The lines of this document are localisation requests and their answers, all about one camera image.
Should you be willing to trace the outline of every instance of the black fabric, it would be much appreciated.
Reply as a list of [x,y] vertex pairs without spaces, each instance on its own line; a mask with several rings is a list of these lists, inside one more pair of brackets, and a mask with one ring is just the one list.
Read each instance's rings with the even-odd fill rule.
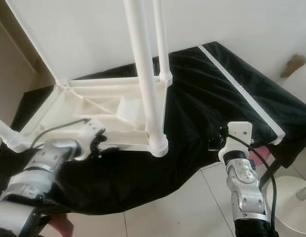
[[[306,145],[306,105],[222,45],[214,42],[205,47],[286,131],[283,143],[269,147],[285,167],[290,165]],[[153,62],[157,69],[158,59]],[[229,121],[251,122],[256,147],[276,139],[272,129],[199,48],[171,53],[170,65],[174,79],[166,104],[168,154],[156,158],[147,152],[119,151],[100,159],[68,162],[50,198],[73,212],[125,211],[170,194],[200,167],[217,161],[217,152],[208,151],[208,138],[212,133],[218,135],[219,128]],[[134,65],[84,79],[131,76],[136,76]],[[51,88],[46,88],[26,93],[12,127],[20,130],[50,92]],[[15,154],[1,146],[0,192],[29,159],[28,153]]]

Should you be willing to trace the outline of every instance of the white plastic base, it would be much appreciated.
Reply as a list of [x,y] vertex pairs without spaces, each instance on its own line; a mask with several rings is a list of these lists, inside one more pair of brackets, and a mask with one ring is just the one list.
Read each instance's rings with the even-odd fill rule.
[[[276,179],[277,205],[276,229],[285,236],[306,237],[306,203],[296,193],[306,186],[306,181],[291,176]],[[272,183],[266,189],[267,206],[272,205]]]
[[[154,77],[157,91],[159,119],[164,124],[166,95],[169,81]],[[54,91],[23,128],[21,134],[26,142],[10,148],[20,152],[29,148],[31,142],[42,131],[78,119],[91,118],[83,122],[45,134],[37,143],[47,139],[76,139],[85,159],[89,145],[96,132],[105,127],[108,138],[100,148],[118,147],[124,151],[148,151],[156,157],[168,151],[166,136],[161,144],[151,144],[146,130],[138,78],[90,79],[69,81],[67,86],[55,86]]]

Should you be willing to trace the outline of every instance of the white plastic stand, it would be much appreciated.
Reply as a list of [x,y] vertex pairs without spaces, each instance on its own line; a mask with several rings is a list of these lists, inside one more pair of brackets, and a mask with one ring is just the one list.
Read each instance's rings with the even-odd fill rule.
[[[296,177],[282,176],[276,179],[276,186],[277,231],[288,237],[306,237],[306,200],[300,200],[296,195],[306,187],[306,181]],[[272,183],[269,183],[266,189],[269,209],[272,205],[272,195]]]
[[143,0],[124,0],[138,77],[70,80],[59,83],[23,130],[18,133],[0,121],[0,137],[15,152],[29,148],[43,131],[82,118],[91,120],[51,131],[47,139],[73,138],[88,155],[89,144],[100,129],[108,138],[100,148],[118,147],[124,151],[149,151],[156,157],[168,151],[163,133],[167,88],[172,84],[161,0],[154,0],[157,42],[161,72],[153,75]]

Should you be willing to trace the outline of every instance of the black cable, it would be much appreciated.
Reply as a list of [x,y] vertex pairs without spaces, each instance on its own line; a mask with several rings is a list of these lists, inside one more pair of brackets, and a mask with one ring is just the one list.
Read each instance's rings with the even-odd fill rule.
[[264,158],[250,145],[248,145],[246,142],[242,141],[241,139],[234,137],[230,134],[228,134],[228,137],[234,139],[235,141],[238,141],[239,143],[242,143],[244,146],[248,148],[248,150],[255,153],[255,155],[258,156],[258,158],[263,162],[263,164],[267,168],[267,172],[270,174],[271,182],[272,182],[272,189],[273,189],[273,197],[272,197],[272,207],[271,207],[271,215],[270,215],[270,226],[271,230],[275,232],[275,213],[276,213],[276,200],[277,200],[277,187],[276,187],[276,181],[275,177],[273,176],[273,173],[270,171],[270,167],[267,164],[267,162],[264,160]]
[[80,120],[76,120],[76,121],[73,121],[73,122],[69,122],[69,123],[66,123],[66,124],[63,124],[63,125],[60,125],[60,126],[56,126],[56,127],[52,127],[52,128],[50,128],[50,129],[48,129],[48,130],[45,130],[45,131],[43,131],[42,133],[40,133],[40,134],[34,139],[34,141],[32,142],[32,144],[31,144],[31,146],[30,146],[30,149],[33,149],[33,147],[35,146],[36,142],[37,142],[44,134],[46,134],[46,133],[48,133],[48,132],[51,132],[51,131],[54,131],[54,130],[57,130],[57,129],[60,129],[60,128],[63,128],[63,127],[68,127],[68,126],[74,125],[74,124],[79,123],[79,122],[85,122],[85,124],[86,124],[86,123],[89,122],[89,121],[90,121],[89,118],[82,118],[82,119],[80,119]]

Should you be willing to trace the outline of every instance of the white stripe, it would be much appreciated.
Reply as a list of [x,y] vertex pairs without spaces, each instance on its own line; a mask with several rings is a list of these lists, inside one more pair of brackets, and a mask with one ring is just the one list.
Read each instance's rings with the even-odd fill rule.
[[241,93],[244,99],[252,106],[252,108],[261,116],[261,118],[276,133],[277,138],[272,143],[279,144],[285,137],[286,133],[276,122],[266,113],[265,110],[252,98],[252,96],[235,80],[235,78],[209,53],[202,45],[199,49],[211,60],[211,62],[223,73],[223,75],[232,83],[232,85]]

